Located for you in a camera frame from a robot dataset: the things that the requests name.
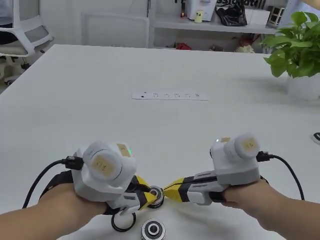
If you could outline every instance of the white chair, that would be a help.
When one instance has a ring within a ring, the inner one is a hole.
[[[25,57],[34,55],[36,52],[43,52],[44,48],[49,46],[53,40],[53,36],[45,27],[40,15],[40,0],[12,0],[13,9],[13,26],[12,28],[0,27],[0,32],[8,32],[16,36],[17,41],[0,45],[0,57],[10,57],[7,63],[10,66],[17,68],[14,57],[22,58],[25,63]],[[0,79],[8,74],[4,72],[6,67],[0,66]]]

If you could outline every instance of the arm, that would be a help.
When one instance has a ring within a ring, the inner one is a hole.
[[[320,204],[285,197],[263,180],[227,189],[224,195],[228,202],[223,205],[244,210],[287,240],[320,238]]]
[[[305,4],[320,10],[320,0],[302,0]]]
[[[59,185],[32,207],[0,215],[0,239],[56,240],[103,214],[106,204],[76,196],[73,184]]]

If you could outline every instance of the black bag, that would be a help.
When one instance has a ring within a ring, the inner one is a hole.
[[[215,12],[225,26],[239,27],[248,25],[244,0],[237,0],[235,5],[229,6],[227,9],[222,7],[215,8]]]

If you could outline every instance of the white table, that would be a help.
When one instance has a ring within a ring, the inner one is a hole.
[[[164,187],[180,177],[213,169],[209,148],[218,137],[251,131],[268,150],[289,161],[305,198],[320,202],[320,102],[301,102],[282,91],[263,55],[55,45],[0,95],[0,213],[22,206],[32,182],[49,163],[96,140],[131,143],[137,174]],[[195,90],[209,101],[133,100],[134,91]],[[35,204],[52,169],[34,192]],[[299,198],[279,161],[261,174],[283,194]],[[166,201],[137,215],[127,233],[99,216],[70,240],[137,240],[154,217],[166,239],[278,240],[241,210]]]

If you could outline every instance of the green leaves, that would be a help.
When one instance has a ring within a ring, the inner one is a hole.
[[[311,41],[291,41],[291,47],[297,48],[309,48],[312,46]]]
[[[312,77],[320,73],[320,22],[317,15],[295,12],[293,24],[280,28],[262,44],[273,48],[270,57],[264,58],[275,77],[285,71],[293,78]]]
[[[279,44],[290,43],[290,42],[291,42],[291,39],[287,36],[268,36],[262,41],[263,44],[271,48]]]
[[[302,11],[296,11],[291,15],[292,21],[295,25],[301,26],[306,21],[308,21],[308,18]]]
[[[278,55],[272,54],[269,58],[264,58],[264,60],[271,65],[272,75],[276,78],[280,77],[287,70],[287,61],[283,54],[278,51]]]
[[[316,14],[312,12],[305,12],[305,14],[309,17],[310,22],[319,22],[319,18]]]

